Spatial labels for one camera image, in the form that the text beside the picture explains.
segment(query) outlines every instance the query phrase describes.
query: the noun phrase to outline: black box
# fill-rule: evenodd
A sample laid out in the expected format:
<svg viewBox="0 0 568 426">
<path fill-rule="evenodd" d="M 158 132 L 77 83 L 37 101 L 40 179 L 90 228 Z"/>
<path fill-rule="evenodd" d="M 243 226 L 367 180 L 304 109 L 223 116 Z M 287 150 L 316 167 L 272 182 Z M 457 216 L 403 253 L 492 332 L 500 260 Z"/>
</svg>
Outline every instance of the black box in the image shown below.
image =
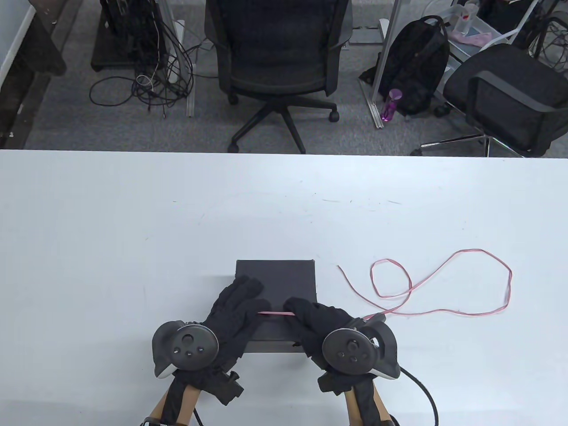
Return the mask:
<svg viewBox="0 0 568 426">
<path fill-rule="evenodd" d="M 272 304 L 273 311 L 282 311 L 289 297 L 301 297 L 316 302 L 316 273 L 313 260 L 237 260 L 235 277 L 248 275 L 264 284 L 258 296 Z M 294 347 L 298 336 L 282 316 L 266 315 L 245 352 L 303 352 Z"/>
</svg>

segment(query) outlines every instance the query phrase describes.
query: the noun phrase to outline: metal pole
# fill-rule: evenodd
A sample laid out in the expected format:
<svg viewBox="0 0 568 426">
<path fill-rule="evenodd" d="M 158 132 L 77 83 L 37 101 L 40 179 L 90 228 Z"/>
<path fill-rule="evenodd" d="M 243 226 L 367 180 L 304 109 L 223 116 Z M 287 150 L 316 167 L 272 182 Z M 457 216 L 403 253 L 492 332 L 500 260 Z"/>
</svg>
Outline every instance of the metal pole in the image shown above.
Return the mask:
<svg viewBox="0 0 568 426">
<path fill-rule="evenodd" d="M 400 8 L 402 6 L 403 0 L 394 0 L 392 6 L 392 12 L 389 20 L 389 29 L 387 30 L 387 35 L 385 37 L 385 42 L 383 43 L 383 50 L 381 52 L 381 58 L 379 59 L 379 65 L 377 71 L 375 72 L 375 80 L 373 82 L 373 91 L 371 92 L 371 103 L 375 104 L 377 100 L 377 95 L 379 93 L 379 85 L 383 78 L 383 72 L 385 71 L 385 65 L 387 62 L 387 56 L 389 55 L 389 50 L 392 42 L 395 38 L 396 23 L 398 21 L 398 15 L 400 14 Z"/>
</svg>

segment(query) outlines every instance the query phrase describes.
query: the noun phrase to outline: black glove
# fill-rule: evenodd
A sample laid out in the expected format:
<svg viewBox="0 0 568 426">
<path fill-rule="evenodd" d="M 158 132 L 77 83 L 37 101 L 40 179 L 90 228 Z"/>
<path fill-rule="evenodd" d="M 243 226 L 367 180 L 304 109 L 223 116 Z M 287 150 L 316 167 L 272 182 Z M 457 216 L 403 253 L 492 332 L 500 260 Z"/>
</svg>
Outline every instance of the black glove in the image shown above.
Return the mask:
<svg viewBox="0 0 568 426">
<path fill-rule="evenodd" d="M 311 303 L 305 299 L 292 297 L 284 303 L 286 311 L 295 316 L 287 316 L 286 321 L 300 337 L 300 344 L 308 357 L 327 373 L 318 379 L 322 392 L 333 391 L 336 395 L 347 392 L 362 382 L 372 382 L 373 374 L 349 375 L 335 370 L 323 356 L 321 345 L 329 333 L 345 327 L 353 317 L 343 309 Z"/>
<path fill-rule="evenodd" d="M 202 322 L 217 337 L 219 352 L 203 369 L 176 370 L 173 373 L 175 378 L 162 411 L 163 424 L 175 424 L 187 385 L 215 395 L 224 405 L 240 396 L 243 388 L 235 382 L 238 375 L 233 372 L 228 376 L 226 373 L 243 356 L 247 343 L 262 322 L 258 313 L 271 309 L 267 300 L 255 299 L 263 289 L 259 280 L 242 276 L 221 292 L 211 313 Z"/>
<path fill-rule="evenodd" d="M 264 299 L 254 299 L 264 286 L 254 278 L 242 276 L 224 289 L 213 304 L 211 313 L 202 322 L 209 328 L 219 342 L 219 352 L 213 363 L 197 371 L 177 370 L 176 377 L 183 377 L 188 385 L 206 390 L 209 381 L 216 373 L 225 372 L 243 356 L 247 343 L 262 322 L 258 315 L 270 311 L 270 303 Z"/>
</svg>

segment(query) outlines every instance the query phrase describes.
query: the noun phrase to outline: pink string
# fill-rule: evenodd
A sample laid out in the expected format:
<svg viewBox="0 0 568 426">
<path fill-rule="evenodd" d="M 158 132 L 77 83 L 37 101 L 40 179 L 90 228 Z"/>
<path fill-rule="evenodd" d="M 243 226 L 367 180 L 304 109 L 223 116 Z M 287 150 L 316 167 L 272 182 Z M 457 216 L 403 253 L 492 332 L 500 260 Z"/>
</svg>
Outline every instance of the pink string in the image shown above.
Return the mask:
<svg viewBox="0 0 568 426">
<path fill-rule="evenodd" d="M 430 311 L 426 311 L 426 312 L 397 312 L 398 309 L 400 309 L 402 306 L 404 306 L 404 304 L 406 302 L 408 302 L 410 295 L 412 294 L 412 292 L 414 290 L 416 290 L 418 287 L 420 287 L 422 284 L 424 284 L 426 281 L 428 281 L 430 278 L 432 278 L 434 275 L 436 275 L 436 273 L 438 273 L 450 260 L 452 260 L 454 257 L 458 256 L 459 254 L 462 253 L 472 253 L 472 252 L 481 252 L 481 253 L 485 253 L 488 256 L 491 256 L 493 259 L 497 260 L 497 262 L 499 262 L 501 265 L 503 265 L 507 271 L 509 272 L 509 277 L 507 279 L 507 288 L 505 290 L 505 297 L 504 297 L 504 303 L 502 306 L 498 307 L 497 309 L 493 309 L 492 311 L 487 311 L 487 312 L 462 312 L 462 311 L 456 311 L 454 309 L 447 309 L 447 308 L 439 308 L 439 309 L 432 309 Z M 377 288 L 377 285 L 375 284 L 375 278 L 374 278 L 374 273 L 373 273 L 373 269 L 375 268 L 375 266 L 383 264 L 383 263 L 391 263 L 395 266 L 398 266 L 400 269 L 402 269 L 402 272 L 404 272 L 404 275 L 406 275 L 406 278 L 408 279 L 408 290 L 403 291 L 402 293 L 399 294 L 391 294 L 391 295 L 382 295 L 381 293 L 379 293 L 379 290 Z M 413 284 L 412 283 L 412 279 L 410 278 L 410 275 L 408 274 L 408 271 L 406 271 L 406 269 L 404 268 L 404 266 L 402 266 L 399 262 L 392 260 L 392 259 L 380 259 L 376 262 L 374 262 L 371 265 L 371 269 L 369 271 L 369 274 L 371 276 L 371 284 L 373 285 L 373 290 L 375 291 L 375 293 L 377 294 L 377 296 L 379 296 L 380 299 L 391 299 L 391 298 L 395 298 L 395 297 L 400 297 L 400 296 L 405 296 L 404 300 L 397 306 L 395 306 L 394 308 L 384 308 L 372 301 L 370 301 L 369 299 L 367 299 L 365 296 L 363 296 L 361 293 L 359 293 L 355 287 L 353 287 L 353 285 L 351 284 L 351 282 L 349 281 L 349 278 L 347 278 L 347 275 L 345 274 L 345 272 L 343 271 L 343 269 L 338 265 L 337 266 L 339 268 L 339 270 L 341 271 L 341 273 L 343 274 L 343 277 L 345 278 L 345 280 L 347 281 L 347 284 L 349 284 L 349 287 L 351 287 L 351 290 L 353 290 L 361 299 L 369 302 L 370 304 L 372 304 L 373 306 L 376 306 L 379 309 L 382 309 L 381 314 L 393 314 L 393 315 L 403 315 L 403 316 L 417 316 L 417 315 L 425 315 L 425 314 L 432 314 L 433 312 L 450 312 L 452 314 L 456 314 L 456 315 L 462 315 L 462 316 L 487 316 L 487 315 L 493 315 L 493 314 L 497 314 L 498 312 L 501 312 L 503 310 L 505 310 L 508 306 L 509 306 L 509 302 L 511 301 L 511 281 L 513 280 L 513 271 L 511 270 L 511 268 L 505 263 L 503 262 L 499 257 L 497 257 L 496 255 L 483 250 L 483 249 L 463 249 L 463 250 L 458 250 L 456 252 L 454 252 L 450 257 L 448 257 L 448 259 L 441 264 L 434 272 L 432 272 L 430 275 L 428 275 L 426 278 L 424 278 L 422 281 Z M 364 317 L 364 319 L 369 319 L 371 318 L 373 315 L 368 315 L 366 317 Z"/>
</svg>

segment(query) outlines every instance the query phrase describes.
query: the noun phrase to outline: purple water bottle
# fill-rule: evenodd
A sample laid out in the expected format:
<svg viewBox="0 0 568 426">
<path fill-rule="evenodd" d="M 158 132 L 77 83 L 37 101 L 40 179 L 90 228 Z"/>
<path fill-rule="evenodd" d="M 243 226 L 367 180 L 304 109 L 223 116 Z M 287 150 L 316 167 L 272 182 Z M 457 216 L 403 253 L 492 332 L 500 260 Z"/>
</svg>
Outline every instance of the purple water bottle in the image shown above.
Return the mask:
<svg viewBox="0 0 568 426">
<path fill-rule="evenodd" d="M 388 123 L 392 120 L 394 113 L 396 111 L 396 104 L 402 98 L 402 92 L 398 89 L 391 89 L 389 91 L 389 97 L 385 102 L 383 112 L 381 113 L 381 120 Z"/>
</svg>

